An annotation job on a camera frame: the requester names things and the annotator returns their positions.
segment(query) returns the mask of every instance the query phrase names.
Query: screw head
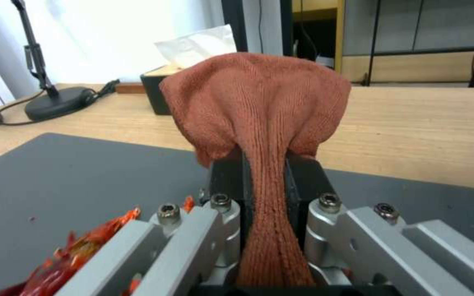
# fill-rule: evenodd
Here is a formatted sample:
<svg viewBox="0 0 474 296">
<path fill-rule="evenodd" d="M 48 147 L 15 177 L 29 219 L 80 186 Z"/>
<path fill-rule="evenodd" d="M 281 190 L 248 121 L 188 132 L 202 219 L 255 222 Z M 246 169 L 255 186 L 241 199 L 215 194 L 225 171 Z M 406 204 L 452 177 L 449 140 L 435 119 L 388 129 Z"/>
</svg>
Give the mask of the screw head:
<svg viewBox="0 0 474 296">
<path fill-rule="evenodd" d="M 156 212 L 158 222 L 162 225 L 171 225 L 180 220 L 180 208 L 173 203 L 165 203 L 158 207 Z"/>
<path fill-rule="evenodd" d="M 232 200 L 224 193 L 215 193 L 209 199 L 211 208 L 218 210 L 219 213 L 226 213 L 232 207 Z"/>
<path fill-rule="evenodd" d="M 323 193 L 319 197 L 319 206 L 325 212 L 335 214 L 341 208 L 341 200 L 336 193 Z"/>
<path fill-rule="evenodd" d="M 388 203 L 377 204 L 374 206 L 374 212 L 391 224 L 395 224 L 398 217 L 400 217 L 400 213 Z"/>
</svg>

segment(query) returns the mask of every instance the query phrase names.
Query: wooden desk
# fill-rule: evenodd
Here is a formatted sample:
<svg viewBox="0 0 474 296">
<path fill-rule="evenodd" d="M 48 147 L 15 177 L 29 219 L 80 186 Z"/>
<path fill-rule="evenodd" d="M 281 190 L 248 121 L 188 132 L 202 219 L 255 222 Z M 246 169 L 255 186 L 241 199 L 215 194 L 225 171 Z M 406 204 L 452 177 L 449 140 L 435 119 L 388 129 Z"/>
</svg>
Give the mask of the wooden desk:
<svg viewBox="0 0 474 296">
<path fill-rule="evenodd" d="M 26 119 L 22 106 L 4 116 Z M 145 95 L 113 94 L 62 118 L 0 126 L 0 155 L 46 132 L 193 150 Z M 335 170 L 474 187 L 474 89 L 355 87 L 317 159 Z"/>
</svg>

